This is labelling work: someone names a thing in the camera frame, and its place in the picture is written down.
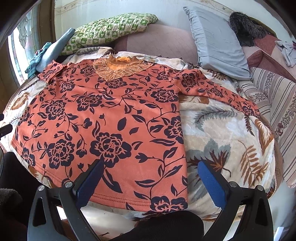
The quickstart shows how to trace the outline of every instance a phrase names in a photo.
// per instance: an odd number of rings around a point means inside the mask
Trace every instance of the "black fabric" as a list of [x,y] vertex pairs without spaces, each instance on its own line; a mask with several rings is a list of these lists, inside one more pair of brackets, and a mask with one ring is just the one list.
[[199,241],[203,235],[200,217],[188,211],[178,211],[141,221],[130,232],[111,241]]
[[229,17],[229,24],[241,46],[255,46],[254,39],[262,39],[267,34],[262,26],[241,12],[233,12]]
[[22,202],[9,214],[25,226],[28,226],[31,206],[39,185],[40,182],[22,166],[13,152],[4,154],[0,188],[14,189],[21,195]]

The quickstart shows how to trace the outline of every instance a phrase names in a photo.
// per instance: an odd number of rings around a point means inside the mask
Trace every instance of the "dark fabric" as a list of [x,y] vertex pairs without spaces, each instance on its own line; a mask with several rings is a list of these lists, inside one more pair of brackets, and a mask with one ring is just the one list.
[[25,226],[28,225],[31,206],[39,185],[13,152],[4,154],[0,188],[14,189],[22,197],[23,201],[9,214]]
[[0,223],[0,240],[27,241],[27,227],[25,225],[11,217],[3,217],[1,213]]
[[200,217],[188,211],[178,211],[141,221],[130,232],[111,241],[199,241],[203,235]]
[[16,190],[0,188],[0,208],[12,210],[22,202]]
[[262,39],[267,34],[262,26],[241,12],[233,12],[229,17],[229,23],[241,46],[255,46],[254,39]]

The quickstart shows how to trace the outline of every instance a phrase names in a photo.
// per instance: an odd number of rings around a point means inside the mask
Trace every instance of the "floor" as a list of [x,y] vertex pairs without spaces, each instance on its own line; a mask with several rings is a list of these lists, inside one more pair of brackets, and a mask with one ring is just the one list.
[[[295,189],[289,188],[283,182],[273,197],[269,199],[271,214],[273,218],[274,230],[277,227],[287,227],[295,215]],[[104,237],[114,238],[121,233],[126,233],[134,228],[136,222],[125,219],[123,216],[96,209],[94,207],[84,207],[81,209],[87,221],[98,234],[105,234]],[[63,209],[59,209],[61,219],[66,219]],[[213,222],[204,221],[205,232],[209,230]],[[224,240],[233,237],[239,222],[234,222]]]

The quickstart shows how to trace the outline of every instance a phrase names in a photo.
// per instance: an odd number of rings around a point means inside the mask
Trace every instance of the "window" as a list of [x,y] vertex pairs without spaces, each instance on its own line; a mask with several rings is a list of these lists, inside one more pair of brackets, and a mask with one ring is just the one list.
[[37,35],[37,9],[38,6],[35,6],[29,11],[13,33],[8,36],[9,54],[20,85],[28,79],[25,70],[35,52],[40,49]]

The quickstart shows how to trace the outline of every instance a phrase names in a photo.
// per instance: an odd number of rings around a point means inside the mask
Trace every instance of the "leaf pattern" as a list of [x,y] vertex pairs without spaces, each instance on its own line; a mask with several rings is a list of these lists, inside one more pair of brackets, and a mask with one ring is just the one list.
[[217,173],[221,173],[222,170],[224,170],[231,177],[231,171],[225,168],[230,153],[230,145],[222,145],[219,147],[217,142],[213,139],[209,140],[203,150],[188,150],[186,152],[187,170],[190,174],[188,175],[188,180],[184,180],[183,184],[188,184],[189,190],[197,190],[192,198],[193,201],[207,194],[207,190],[202,185],[201,179],[197,173],[198,163],[200,161],[206,161]]
[[208,97],[204,96],[188,96],[184,94],[179,95],[180,103],[201,103],[201,104],[209,104],[210,100]]
[[259,158],[257,158],[256,148],[254,145],[249,146],[248,148],[244,145],[245,152],[242,155],[240,164],[240,171],[244,177],[244,185],[248,183],[248,187],[255,186],[256,182],[260,182],[268,169],[269,164],[265,163],[260,165]]
[[255,136],[254,133],[252,132],[252,127],[251,127],[251,124],[250,124],[250,118],[245,115],[244,116],[244,120],[246,122],[246,128],[247,128],[247,131],[252,135],[252,136]]
[[259,130],[259,141],[261,145],[262,154],[264,155],[266,148],[274,140],[274,136],[270,129],[268,129],[260,120],[255,120],[255,126]]
[[233,110],[223,110],[219,107],[208,106],[207,108],[199,111],[195,115],[195,118],[194,118],[195,126],[201,131],[204,131],[202,126],[206,120],[226,119],[229,117],[236,117],[236,116],[237,116],[237,113],[235,113]]
[[13,106],[10,108],[11,110],[17,110],[18,108],[22,107],[22,105],[28,100],[28,96],[30,93],[25,92],[21,97],[19,97]]

